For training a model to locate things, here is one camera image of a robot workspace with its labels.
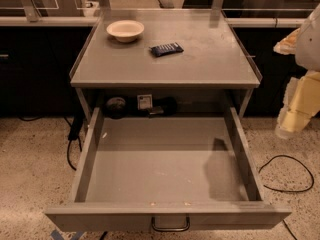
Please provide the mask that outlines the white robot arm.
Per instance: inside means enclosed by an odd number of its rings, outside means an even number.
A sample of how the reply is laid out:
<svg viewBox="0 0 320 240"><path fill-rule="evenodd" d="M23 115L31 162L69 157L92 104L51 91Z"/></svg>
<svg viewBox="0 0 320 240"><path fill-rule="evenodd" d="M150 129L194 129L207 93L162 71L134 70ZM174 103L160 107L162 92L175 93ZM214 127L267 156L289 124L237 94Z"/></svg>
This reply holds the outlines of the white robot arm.
<svg viewBox="0 0 320 240"><path fill-rule="evenodd" d="M275 134L289 139L320 111L320 5L273 50L283 55L293 54L296 64L307 70L300 79L290 79L278 115Z"/></svg>

